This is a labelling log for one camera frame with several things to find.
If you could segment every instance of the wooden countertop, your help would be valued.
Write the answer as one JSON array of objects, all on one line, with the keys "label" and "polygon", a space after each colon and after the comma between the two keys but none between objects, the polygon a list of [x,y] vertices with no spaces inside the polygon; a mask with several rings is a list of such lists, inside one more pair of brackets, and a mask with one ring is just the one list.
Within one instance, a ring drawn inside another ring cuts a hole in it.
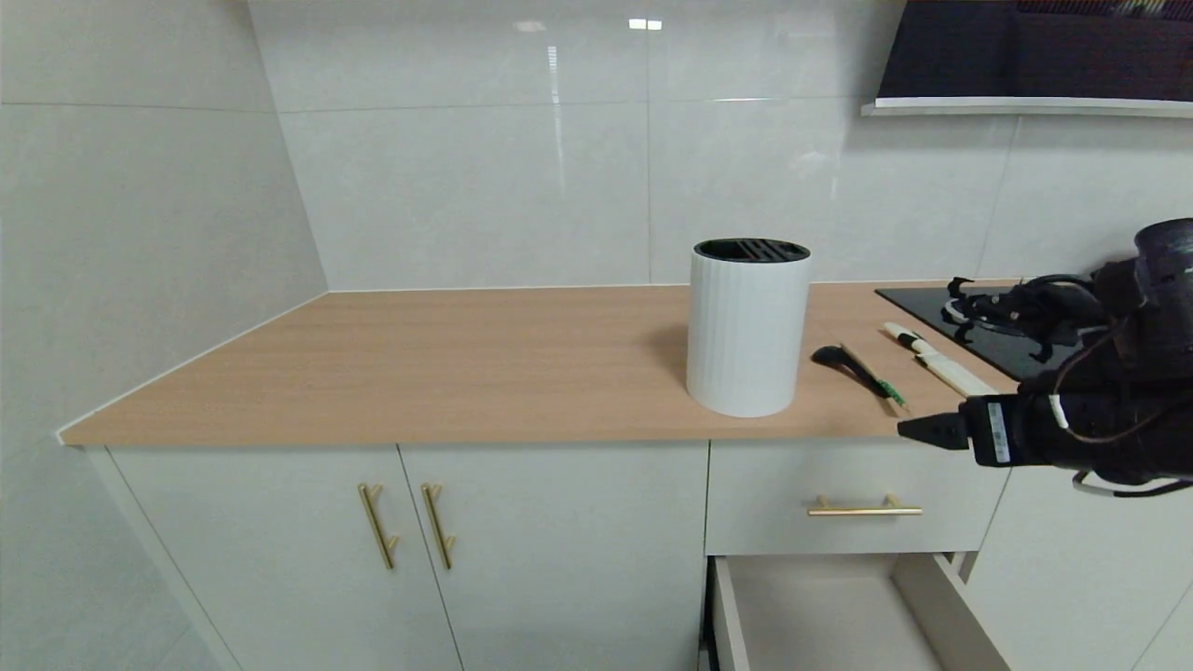
[{"label": "wooden countertop", "polygon": [[[917,283],[939,287],[940,282]],[[915,414],[960,396],[880,332],[919,322],[873,294],[815,284],[796,400],[737,419],[685,389],[687,287],[328,294],[79,420],[67,444],[248,445],[895,436],[898,417],[808,361],[846,343]],[[995,388],[1015,384],[923,325]]]}]

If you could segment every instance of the tiled wall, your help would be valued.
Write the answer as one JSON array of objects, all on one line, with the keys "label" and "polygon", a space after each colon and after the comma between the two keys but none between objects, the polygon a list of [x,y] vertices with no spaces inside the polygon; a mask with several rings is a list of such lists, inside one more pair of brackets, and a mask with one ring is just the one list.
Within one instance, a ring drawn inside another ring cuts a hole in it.
[{"label": "tiled wall", "polygon": [[735,234],[821,279],[1077,271],[1193,215],[1193,122],[859,118],[901,11],[253,4],[333,289],[686,282]]},{"label": "tiled wall", "polygon": [[326,284],[248,8],[4,0],[0,667],[215,670],[69,420]]}]

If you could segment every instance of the drawer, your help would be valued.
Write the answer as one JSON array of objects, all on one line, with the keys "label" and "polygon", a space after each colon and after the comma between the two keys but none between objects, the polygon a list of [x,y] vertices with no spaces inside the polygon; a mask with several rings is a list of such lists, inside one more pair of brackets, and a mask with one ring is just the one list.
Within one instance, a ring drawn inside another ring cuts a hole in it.
[{"label": "drawer", "polygon": [[713,560],[722,671],[1010,671],[939,554]]},{"label": "drawer", "polygon": [[[976,550],[1007,473],[977,466],[969,453],[901,438],[713,441],[705,553]],[[889,494],[920,513],[874,510]],[[869,510],[810,516],[820,497]]]}]

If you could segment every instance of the open drawer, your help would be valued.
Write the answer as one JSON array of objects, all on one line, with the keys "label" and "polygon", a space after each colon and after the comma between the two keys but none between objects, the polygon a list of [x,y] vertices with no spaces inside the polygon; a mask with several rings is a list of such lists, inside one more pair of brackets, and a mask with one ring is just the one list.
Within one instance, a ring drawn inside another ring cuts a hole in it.
[{"label": "open drawer", "polygon": [[939,554],[718,556],[722,671],[1012,671]]}]

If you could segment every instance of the gold drawer handle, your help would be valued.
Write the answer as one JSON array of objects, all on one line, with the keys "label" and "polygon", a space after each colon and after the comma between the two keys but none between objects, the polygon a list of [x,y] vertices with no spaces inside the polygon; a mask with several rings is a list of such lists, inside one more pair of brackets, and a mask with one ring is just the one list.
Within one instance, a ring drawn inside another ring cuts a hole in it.
[{"label": "gold drawer handle", "polygon": [[886,494],[882,507],[832,507],[824,494],[821,494],[816,497],[816,507],[808,509],[808,517],[863,517],[871,515],[923,515],[923,509],[902,505],[895,494]]},{"label": "gold drawer handle", "polygon": [[439,556],[444,560],[444,568],[451,571],[451,547],[456,544],[456,536],[444,536],[443,524],[439,523],[439,511],[435,510],[435,499],[443,485],[422,484],[422,501],[427,504],[427,516],[431,517],[431,530],[435,534],[435,542],[439,543]]},{"label": "gold drawer handle", "polygon": [[394,550],[394,546],[397,544],[397,534],[394,534],[389,538],[385,537],[385,531],[381,529],[381,521],[377,519],[377,511],[372,506],[373,499],[381,493],[381,485],[370,487],[361,482],[357,486],[357,491],[360,492],[360,503],[365,506],[365,517],[369,518],[369,525],[372,527],[373,538],[377,538],[377,549],[381,550],[381,560],[385,564],[385,568],[392,571],[394,558],[390,553]]}]

